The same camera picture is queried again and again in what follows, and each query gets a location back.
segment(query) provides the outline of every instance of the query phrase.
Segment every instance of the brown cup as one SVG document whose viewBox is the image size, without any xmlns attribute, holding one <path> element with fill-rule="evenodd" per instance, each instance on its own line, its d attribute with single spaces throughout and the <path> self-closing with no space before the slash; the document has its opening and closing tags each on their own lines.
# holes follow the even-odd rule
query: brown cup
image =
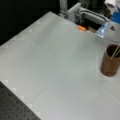
<svg viewBox="0 0 120 120">
<path fill-rule="evenodd" d="M 120 67 L 120 53 L 117 56 L 112 58 L 112 55 L 114 54 L 117 47 L 118 47 L 118 45 L 115 45 L 115 44 L 109 45 L 105 49 L 105 52 L 103 55 L 100 70 L 101 70 L 102 74 L 109 76 L 109 77 L 116 75 L 116 73 Z"/>
</svg>

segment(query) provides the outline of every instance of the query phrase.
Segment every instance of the table surface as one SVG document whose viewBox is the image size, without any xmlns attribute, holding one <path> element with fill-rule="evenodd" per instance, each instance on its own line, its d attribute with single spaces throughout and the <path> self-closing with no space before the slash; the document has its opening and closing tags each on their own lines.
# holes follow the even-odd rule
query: table surface
<svg viewBox="0 0 120 120">
<path fill-rule="evenodd" d="M 0 80 L 42 120 L 119 120 L 120 72 L 99 70 L 108 44 L 49 12 L 0 47 Z"/>
</svg>

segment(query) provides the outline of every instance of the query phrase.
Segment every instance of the cable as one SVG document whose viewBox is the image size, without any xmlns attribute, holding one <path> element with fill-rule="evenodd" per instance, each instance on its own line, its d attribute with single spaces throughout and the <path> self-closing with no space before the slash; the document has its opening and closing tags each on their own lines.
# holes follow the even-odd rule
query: cable
<svg viewBox="0 0 120 120">
<path fill-rule="evenodd" d="M 102 17 L 101 15 L 98 15 L 98 14 L 96 14 L 96 13 L 94 13 L 94 12 L 91 12 L 91 11 L 84 11 L 84 10 L 82 10 L 82 11 L 80 11 L 80 12 L 87 12 L 87 13 L 94 14 L 94 15 L 96 15 L 96 16 L 98 16 L 98 17 L 100 17 L 100 18 L 104 19 L 106 22 L 109 22 L 109 21 L 108 21 L 108 20 L 106 20 L 104 17 Z"/>
</svg>

